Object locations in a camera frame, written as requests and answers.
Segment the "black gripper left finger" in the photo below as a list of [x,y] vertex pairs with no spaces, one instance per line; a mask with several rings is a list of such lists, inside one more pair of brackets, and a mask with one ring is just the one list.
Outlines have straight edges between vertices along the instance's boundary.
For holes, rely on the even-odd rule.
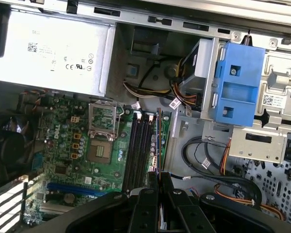
[[66,233],[156,233],[158,231],[159,182],[156,172],[147,174],[147,187],[127,197],[110,193],[105,200],[84,205],[86,214],[78,211]]

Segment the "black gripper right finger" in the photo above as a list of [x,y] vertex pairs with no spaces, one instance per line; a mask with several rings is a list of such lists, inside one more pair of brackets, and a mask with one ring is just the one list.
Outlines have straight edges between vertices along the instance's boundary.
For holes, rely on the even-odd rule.
[[274,233],[275,218],[218,194],[198,200],[173,186],[170,173],[161,173],[163,216],[169,230],[186,233]]

